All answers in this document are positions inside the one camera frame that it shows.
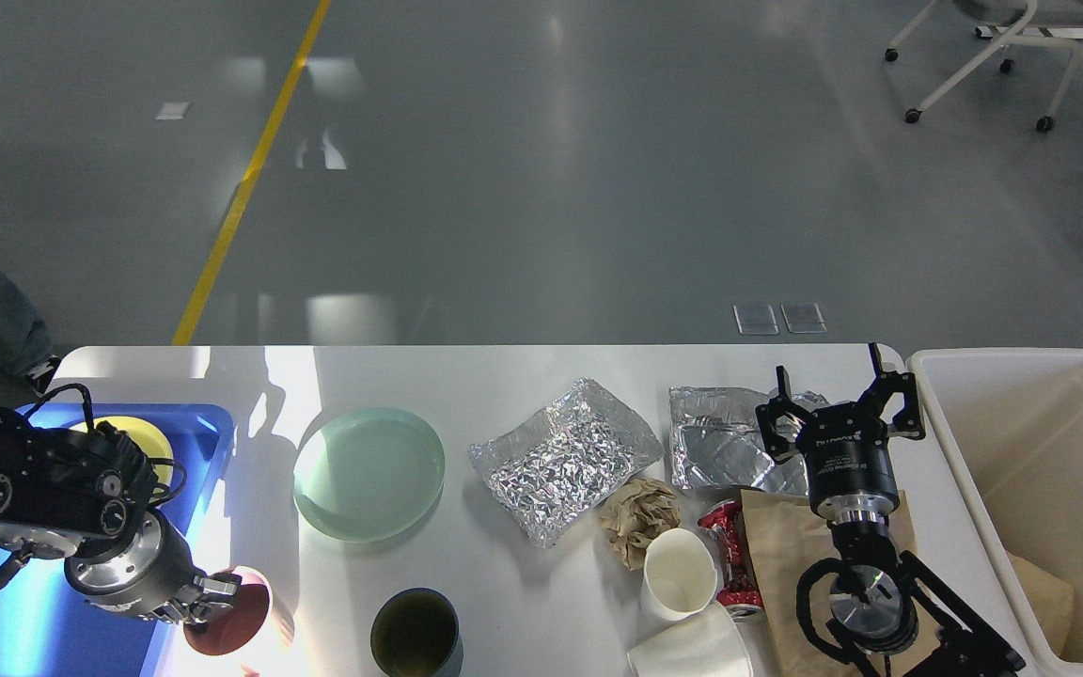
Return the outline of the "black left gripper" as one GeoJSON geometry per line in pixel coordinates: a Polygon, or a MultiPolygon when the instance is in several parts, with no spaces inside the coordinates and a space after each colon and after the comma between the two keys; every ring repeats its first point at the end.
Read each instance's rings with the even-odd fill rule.
{"type": "Polygon", "coordinates": [[[167,624],[206,624],[212,607],[233,607],[238,574],[203,575],[190,545],[160,512],[147,511],[133,539],[103,561],[65,560],[64,574],[86,603],[117,616],[167,624]]]}

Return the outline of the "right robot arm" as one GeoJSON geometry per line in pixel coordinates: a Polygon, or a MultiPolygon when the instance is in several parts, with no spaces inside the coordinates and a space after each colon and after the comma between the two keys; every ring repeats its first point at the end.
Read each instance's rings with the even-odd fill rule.
{"type": "Polygon", "coordinates": [[[777,464],[796,458],[807,469],[809,509],[824,519],[837,555],[818,560],[795,588],[804,638],[831,660],[864,676],[888,676],[889,663],[919,635],[918,613],[937,624],[937,646],[911,676],[1015,676],[1026,659],[947,586],[916,554],[893,543],[890,518],[900,506],[890,460],[893,438],[925,434],[914,374],[886,369],[876,344],[872,372],[854,401],[809,411],[791,393],[785,366],[777,391],[755,411],[761,448],[777,464]]]}

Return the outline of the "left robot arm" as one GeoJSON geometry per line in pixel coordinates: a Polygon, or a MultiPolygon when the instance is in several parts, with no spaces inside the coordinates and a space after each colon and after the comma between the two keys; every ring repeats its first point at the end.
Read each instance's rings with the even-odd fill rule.
{"type": "Polygon", "coordinates": [[[0,591],[34,560],[63,562],[88,606],[123,619],[203,627],[242,599],[242,576],[203,573],[162,512],[190,473],[167,443],[97,418],[83,385],[81,428],[42,428],[0,407],[0,591]]]}

